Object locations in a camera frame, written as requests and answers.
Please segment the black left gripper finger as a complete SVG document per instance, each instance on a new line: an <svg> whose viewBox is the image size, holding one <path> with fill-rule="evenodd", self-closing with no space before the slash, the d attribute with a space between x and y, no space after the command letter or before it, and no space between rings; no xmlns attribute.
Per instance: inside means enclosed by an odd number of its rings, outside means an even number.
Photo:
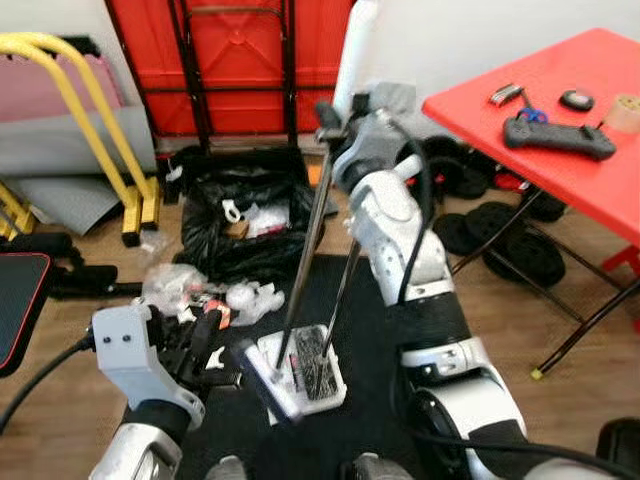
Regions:
<svg viewBox="0 0 640 480"><path fill-rule="evenodd" d="M216 346L215 335L218 334L218 325L211 317L202 316L195 325L195 370L209 370L212 362L212 369L224 369L225 364L221 361L221 351Z"/></svg>

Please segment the orange scrap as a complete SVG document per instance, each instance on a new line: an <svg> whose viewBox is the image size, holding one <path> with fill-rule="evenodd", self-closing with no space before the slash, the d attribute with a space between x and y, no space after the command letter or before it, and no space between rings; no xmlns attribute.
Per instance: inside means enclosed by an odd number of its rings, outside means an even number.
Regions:
<svg viewBox="0 0 640 480"><path fill-rule="evenodd" d="M211 317L218 325L218 330L224 330L229 328L230 320L234 317L234 310L223 301L210 300L204 303L204 316Z"/></svg>

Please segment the black garbage bag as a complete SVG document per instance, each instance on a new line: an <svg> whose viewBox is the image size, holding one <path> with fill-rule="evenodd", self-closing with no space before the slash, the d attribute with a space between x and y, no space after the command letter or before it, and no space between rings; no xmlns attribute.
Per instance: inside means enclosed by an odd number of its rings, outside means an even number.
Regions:
<svg viewBox="0 0 640 480"><path fill-rule="evenodd" d="M174 257L201 271L211 282L288 282L305 251L314 189L308 183L300 148L280 146L210 154L201 147L172 156L182 169L177 186L184 205L180 242ZM229 221L221 202L239 210L252 206L283 207L289 219L282 232L259 237L228 236Z"/></svg>

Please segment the folded red plastic table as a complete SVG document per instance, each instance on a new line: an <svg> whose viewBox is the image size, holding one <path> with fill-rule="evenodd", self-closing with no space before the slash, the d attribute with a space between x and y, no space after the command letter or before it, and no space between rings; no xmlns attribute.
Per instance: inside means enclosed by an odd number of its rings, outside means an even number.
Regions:
<svg viewBox="0 0 640 480"><path fill-rule="evenodd" d="M355 0L104 0L156 137L315 131Z"/></svg>

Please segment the grey robot left leg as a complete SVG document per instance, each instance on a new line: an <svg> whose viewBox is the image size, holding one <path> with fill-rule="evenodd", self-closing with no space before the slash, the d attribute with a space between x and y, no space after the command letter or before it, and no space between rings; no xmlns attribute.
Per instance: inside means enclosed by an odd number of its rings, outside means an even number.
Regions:
<svg viewBox="0 0 640 480"><path fill-rule="evenodd" d="M248 480L248 474L241 458L230 454L212 465L204 480Z"/></svg>

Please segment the grey robot leg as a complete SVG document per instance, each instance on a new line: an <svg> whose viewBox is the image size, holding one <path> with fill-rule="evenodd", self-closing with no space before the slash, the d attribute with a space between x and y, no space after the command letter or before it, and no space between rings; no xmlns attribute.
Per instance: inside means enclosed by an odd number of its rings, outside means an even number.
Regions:
<svg viewBox="0 0 640 480"><path fill-rule="evenodd" d="M366 452L340 467L340 480L413 480L413 477L396 461Z"/></svg>
<svg viewBox="0 0 640 480"><path fill-rule="evenodd" d="M248 474L241 458L230 454L212 465L204 480L248 480Z"/></svg>

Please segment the short black bench pad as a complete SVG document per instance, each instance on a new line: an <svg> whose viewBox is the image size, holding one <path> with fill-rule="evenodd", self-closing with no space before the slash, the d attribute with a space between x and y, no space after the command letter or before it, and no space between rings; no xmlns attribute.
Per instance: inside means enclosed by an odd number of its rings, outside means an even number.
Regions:
<svg viewBox="0 0 640 480"><path fill-rule="evenodd" d="M26 357L52 266L46 253L0 253L0 379L14 374Z"/></svg>

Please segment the small silver metal item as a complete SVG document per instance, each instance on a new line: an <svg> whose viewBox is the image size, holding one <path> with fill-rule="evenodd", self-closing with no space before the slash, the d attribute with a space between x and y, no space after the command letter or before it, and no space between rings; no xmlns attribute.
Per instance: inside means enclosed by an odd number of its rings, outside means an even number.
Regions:
<svg viewBox="0 0 640 480"><path fill-rule="evenodd" d="M520 97L524 96L524 91L525 87L522 87L521 84L504 84L489 96L488 102L490 105L500 108L500 106L504 106L508 102L520 99Z"/></svg>

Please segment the grey robot right leg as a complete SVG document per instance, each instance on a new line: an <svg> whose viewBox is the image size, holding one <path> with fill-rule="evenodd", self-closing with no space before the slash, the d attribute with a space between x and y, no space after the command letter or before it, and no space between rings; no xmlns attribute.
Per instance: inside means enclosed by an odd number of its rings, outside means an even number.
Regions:
<svg viewBox="0 0 640 480"><path fill-rule="evenodd" d="M340 480L413 480L413 477L396 461L366 452L340 467Z"/></svg>

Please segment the black handheld controller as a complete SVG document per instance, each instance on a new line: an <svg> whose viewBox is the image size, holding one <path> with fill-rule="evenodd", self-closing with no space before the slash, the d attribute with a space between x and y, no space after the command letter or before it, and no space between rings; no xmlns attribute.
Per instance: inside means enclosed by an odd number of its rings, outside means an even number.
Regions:
<svg viewBox="0 0 640 480"><path fill-rule="evenodd" d="M590 125L531 122L520 116L504 120L503 141L508 148L553 148L584 154L596 161L616 155L617 147L607 134Z"/></svg>

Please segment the grey rolled mat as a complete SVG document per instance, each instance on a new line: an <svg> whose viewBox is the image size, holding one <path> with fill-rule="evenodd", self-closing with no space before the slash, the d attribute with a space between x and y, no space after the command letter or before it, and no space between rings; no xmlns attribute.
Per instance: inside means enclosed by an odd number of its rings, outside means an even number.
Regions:
<svg viewBox="0 0 640 480"><path fill-rule="evenodd" d="M81 234L122 201L72 115L0 102L0 184L35 206L38 220Z"/></svg>

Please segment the black oval mouse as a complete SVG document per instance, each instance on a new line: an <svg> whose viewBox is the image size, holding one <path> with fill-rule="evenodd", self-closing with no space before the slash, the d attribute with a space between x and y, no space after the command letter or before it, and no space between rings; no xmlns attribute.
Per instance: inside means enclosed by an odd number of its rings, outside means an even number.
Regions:
<svg viewBox="0 0 640 480"><path fill-rule="evenodd" d="M580 90L566 90L559 95L558 104L562 108L576 111L576 113L589 113L596 105L596 100L589 93Z"/></svg>

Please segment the red table with black legs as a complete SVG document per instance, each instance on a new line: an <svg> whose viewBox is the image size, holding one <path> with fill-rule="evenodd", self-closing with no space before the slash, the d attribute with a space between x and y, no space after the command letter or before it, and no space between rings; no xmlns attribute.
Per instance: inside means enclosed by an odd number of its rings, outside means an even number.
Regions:
<svg viewBox="0 0 640 480"><path fill-rule="evenodd" d="M609 29L586 29L524 58L504 64L438 93L422 102L422 114L445 131L483 151L545 195L566 202L626 241L626 247L602 264L588 262L600 275L630 262L637 264L640 241L640 138L611 131L603 118L621 93L639 91L639 41ZM488 100L504 84L521 84L535 108L568 125L603 125L617 147L616 155L593 161L581 154L548 148L508 148L502 138L504 120L516 106L494 106ZM566 90L593 96L591 111L572 111L558 104Z"/></svg>

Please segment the beige cardboard box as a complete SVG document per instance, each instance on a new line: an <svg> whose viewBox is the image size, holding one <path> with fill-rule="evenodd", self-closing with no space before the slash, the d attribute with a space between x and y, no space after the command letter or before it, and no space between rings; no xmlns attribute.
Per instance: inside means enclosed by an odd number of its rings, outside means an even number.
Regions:
<svg viewBox="0 0 640 480"><path fill-rule="evenodd" d="M614 97L611 109L603 118L603 125L614 132L640 133L640 97L628 93Z"/></svg>

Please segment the yellow metal exercise frame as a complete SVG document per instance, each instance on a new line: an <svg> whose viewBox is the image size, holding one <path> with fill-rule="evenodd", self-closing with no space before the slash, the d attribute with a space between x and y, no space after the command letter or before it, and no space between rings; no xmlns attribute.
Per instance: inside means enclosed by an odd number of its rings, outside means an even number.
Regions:
<svg viewBox="0 0 640 480"><path fill-rule="evenodd" d="M41 65L59 88L70 115L86 138L102 173L122 201L122 242L136 247L142 230L157 227L161 205L156 177L154 138L143 108L113 109L106 104L99 82L83 52L55 35L38 32L0 33L0 55L13 55ZM0 212L17 215L20 230L35 227L35 206L0 184Z"/></svg>

